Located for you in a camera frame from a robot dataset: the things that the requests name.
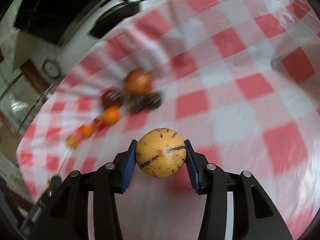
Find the large yellow striped melon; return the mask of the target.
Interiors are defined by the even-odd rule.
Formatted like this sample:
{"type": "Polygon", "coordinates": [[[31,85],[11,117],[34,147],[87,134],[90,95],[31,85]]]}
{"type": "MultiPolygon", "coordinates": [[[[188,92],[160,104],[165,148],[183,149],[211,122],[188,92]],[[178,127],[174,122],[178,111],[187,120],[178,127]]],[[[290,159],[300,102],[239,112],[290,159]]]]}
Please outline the large yellow striped melon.
{"type": "Polygon", "coordinates": [[[165,178],[177,173],[186,158],[183,139],[169,128],[151,130],[136,145],[136,163],[152,177],[165,178]]]}

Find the small yellow striped melon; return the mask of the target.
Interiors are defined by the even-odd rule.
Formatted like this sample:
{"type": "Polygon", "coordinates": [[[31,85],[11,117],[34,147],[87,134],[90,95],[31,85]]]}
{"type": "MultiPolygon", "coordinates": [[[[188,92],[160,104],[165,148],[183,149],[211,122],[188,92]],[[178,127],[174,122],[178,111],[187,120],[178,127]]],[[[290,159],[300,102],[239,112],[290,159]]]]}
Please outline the small yellow striped melon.
{"type": "Polygon", "coordinates": [[[79,140],[75,135],[71,134],[66,138],[66,145],[68,148],[74,150],[79,146],[79,140]]]}

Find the small red tomato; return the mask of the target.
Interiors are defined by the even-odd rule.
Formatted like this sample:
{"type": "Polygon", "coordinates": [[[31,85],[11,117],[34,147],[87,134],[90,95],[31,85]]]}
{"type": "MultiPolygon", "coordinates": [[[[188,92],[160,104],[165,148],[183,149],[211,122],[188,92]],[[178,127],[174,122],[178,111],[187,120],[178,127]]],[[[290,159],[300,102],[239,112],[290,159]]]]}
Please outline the small red tomato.
{"type": "Polygon", "coordinates": [[[94,130],[95,131],[101,131],[106,127],[106,124],[103,121],[103,118],[101,117],[97,117],[95,119],[93,119],[93,126],[94,126],[94,130]]]}

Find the small orange mandarin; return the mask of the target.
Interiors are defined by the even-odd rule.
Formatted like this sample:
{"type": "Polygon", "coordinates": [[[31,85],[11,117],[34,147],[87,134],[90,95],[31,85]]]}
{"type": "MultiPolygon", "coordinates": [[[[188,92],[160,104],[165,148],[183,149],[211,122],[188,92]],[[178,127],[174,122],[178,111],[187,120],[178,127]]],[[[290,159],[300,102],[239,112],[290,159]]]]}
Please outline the small orange mandarin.
{"type": "Polygon", "coordinates": [[[115,125],[120,119],[120,111],[117,106],[110,106],[103,114],[103,122],[107,125],[115,125]]]}

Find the dark mangosteen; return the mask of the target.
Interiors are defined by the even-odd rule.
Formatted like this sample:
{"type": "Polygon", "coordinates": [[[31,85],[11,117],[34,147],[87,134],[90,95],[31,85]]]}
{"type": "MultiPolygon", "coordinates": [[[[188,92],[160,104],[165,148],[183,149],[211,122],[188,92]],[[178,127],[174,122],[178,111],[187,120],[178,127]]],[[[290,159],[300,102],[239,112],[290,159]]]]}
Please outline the dark mangosteen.
{"type": "Polygon", "coordinates": [[[150,92],[145,96],[145,105],[149,109],[157,109],[162,104],[162,95],[159,92],[150,92]]]}
{"type": "Polygon", "coordinates": [[[126,101],[127,110],[130,114],[137,114],[144,109],[145,106],[145,96],[143,95],[130,95],[126,101]]]}

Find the dark red apple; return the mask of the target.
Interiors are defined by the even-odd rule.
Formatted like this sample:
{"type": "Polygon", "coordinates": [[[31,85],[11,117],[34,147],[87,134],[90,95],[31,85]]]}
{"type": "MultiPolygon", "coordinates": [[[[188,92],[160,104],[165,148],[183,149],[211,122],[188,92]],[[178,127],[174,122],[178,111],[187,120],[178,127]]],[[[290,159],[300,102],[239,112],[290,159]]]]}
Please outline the dark red apple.
{"type": "Polygon", "coordinates": [[[101,102],[104,109],[111,106],[121,107],[124,103],[124,97],[121,90],[110,88],[101,96],[101,102]]]}

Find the large pomegranate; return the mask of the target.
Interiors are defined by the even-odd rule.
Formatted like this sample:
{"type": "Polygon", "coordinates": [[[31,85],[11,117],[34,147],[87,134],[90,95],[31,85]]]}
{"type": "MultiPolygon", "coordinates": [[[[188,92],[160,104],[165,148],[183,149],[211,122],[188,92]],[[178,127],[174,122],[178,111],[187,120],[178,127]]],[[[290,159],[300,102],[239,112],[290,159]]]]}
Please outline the large pomegranate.
{"type": "Polygon", "coordinates": [[[141,69],[132,70],[124,79],[124,89],[133,95],[147,94],[152,89],[152,77],[141,69]]]}

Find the red white checkered tablecloth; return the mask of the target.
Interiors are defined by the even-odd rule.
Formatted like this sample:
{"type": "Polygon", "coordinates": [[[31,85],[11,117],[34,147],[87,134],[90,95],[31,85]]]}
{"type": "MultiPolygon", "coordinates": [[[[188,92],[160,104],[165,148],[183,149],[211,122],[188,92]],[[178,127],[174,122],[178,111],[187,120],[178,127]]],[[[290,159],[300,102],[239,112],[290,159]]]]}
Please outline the red white checkered tablecloth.
{"type": "Polygon", "coordinates": [[[168,0],[121,22],[67,74],[17,150],[38,199],[50,178],[92,172],[156,128],[175,130],[228,172],[263,186],[294,239],[319,209],[319,19],[307,0],[168,0]],[[140,68],[162,105],[76,149],[66,138],[140,68]]]}

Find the black frying pan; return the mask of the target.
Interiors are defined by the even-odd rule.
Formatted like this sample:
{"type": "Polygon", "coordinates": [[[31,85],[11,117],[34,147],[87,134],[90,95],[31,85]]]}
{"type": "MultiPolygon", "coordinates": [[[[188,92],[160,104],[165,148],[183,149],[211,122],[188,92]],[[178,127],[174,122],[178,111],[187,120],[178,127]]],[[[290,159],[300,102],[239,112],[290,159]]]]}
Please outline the black frying pan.
{"type": "MultiPolygon", "coordinates": [[[[111,2],[106,0],[101,7],[111,2]]],[[[89,35],[94,38],[102,38],[106,33],[118,25],[126,18],[132,17],[140,12],[140,4],[145,0],[121,0],[120,3],[105,11],[96,20],[93,28],[89,31],[89,35]]]]}

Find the black range hood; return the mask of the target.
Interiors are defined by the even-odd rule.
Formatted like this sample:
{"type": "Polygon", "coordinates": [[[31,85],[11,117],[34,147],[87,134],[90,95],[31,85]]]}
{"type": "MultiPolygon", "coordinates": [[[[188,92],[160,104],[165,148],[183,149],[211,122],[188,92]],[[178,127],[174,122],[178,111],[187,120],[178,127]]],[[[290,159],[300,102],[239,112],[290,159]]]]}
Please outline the black range hood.
{"type": "Polygon", "coordinates": [[[67,43],[106,0],[22,0],[14,27],[57,46],[67,43]]]}

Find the round wall gauge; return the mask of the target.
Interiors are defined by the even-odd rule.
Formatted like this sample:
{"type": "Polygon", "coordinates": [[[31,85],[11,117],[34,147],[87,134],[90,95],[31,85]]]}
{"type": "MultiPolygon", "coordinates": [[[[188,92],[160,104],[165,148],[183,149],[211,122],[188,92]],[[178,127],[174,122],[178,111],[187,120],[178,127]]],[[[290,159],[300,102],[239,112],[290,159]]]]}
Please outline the round wall gauge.
{"type": "Polygon", "coordinates": [[[55,59],[46,58],[42,64],[42,71],[51,79],[58,79],[62,76],[59,62],[55,59]]]}

